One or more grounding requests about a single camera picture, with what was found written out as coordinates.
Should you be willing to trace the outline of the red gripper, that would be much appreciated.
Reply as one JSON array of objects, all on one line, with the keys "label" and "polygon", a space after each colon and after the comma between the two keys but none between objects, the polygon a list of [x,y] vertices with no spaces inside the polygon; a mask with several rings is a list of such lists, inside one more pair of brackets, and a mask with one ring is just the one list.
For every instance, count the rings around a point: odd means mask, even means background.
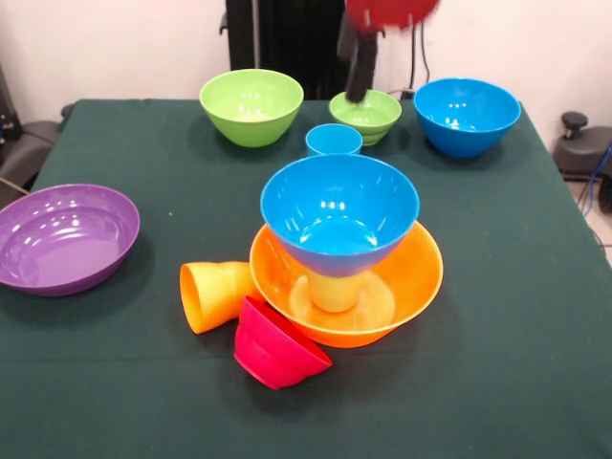
[{"label": "red gripper", "polygon": [[373,33],[385,28],[410,29],[424,22],[438,5],[438,0],[345,2],[346,12],[340,21],[337,56],[351,65],[345,95],[349,102],[361,103],[372,88],[378,54],[378,38]]}]

